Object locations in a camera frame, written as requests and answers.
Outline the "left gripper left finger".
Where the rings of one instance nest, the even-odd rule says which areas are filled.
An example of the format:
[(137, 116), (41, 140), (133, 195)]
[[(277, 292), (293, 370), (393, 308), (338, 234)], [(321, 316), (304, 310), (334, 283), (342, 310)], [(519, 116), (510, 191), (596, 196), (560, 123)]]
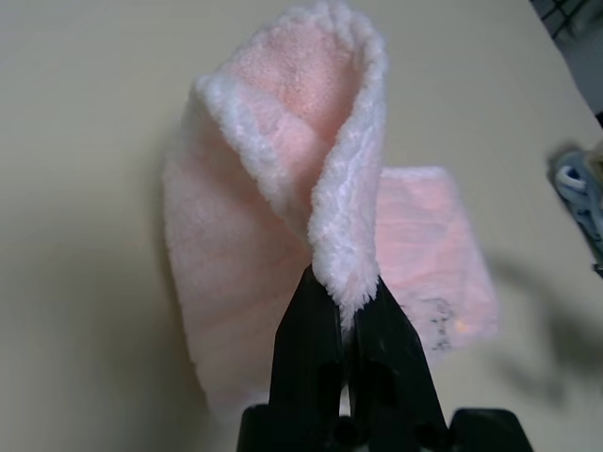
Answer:
[(343, 383), (339, 309), (314, 272), (305, 270), (275, 335), (269, 405), (335, 418)]

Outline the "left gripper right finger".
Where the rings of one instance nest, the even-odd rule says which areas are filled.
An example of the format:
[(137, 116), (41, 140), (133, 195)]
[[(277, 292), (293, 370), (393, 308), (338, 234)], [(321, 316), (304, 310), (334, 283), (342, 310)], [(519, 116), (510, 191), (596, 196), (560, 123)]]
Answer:
[(411, 426), (447, 426), (416, 329), (383, 280), (353, 316), (352, 413), (367, 421), (380, 409)]

